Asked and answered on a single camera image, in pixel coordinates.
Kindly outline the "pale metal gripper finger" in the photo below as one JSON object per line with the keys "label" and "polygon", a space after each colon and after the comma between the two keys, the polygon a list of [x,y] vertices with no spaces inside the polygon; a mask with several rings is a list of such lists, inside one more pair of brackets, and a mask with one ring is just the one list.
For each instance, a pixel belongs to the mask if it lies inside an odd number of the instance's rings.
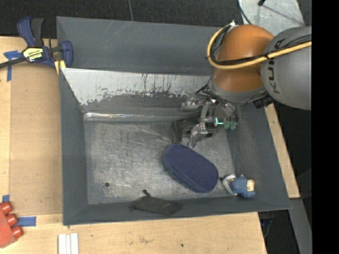
{"label": "pale metal gripper finger", "polygon": [[200,96],[197,94],[188,95],[186,100],[181,105],[182,111],[197,110],[201,106]]}
{"label": "pale metal gripper finger", "polygon": [[201,140],[203,140],[208,134],[207,128],[205,125],[202,124],[196,124],[192,129],[190,133],[190,139],[188,146],[190,148],[195,148],[197,143]]}

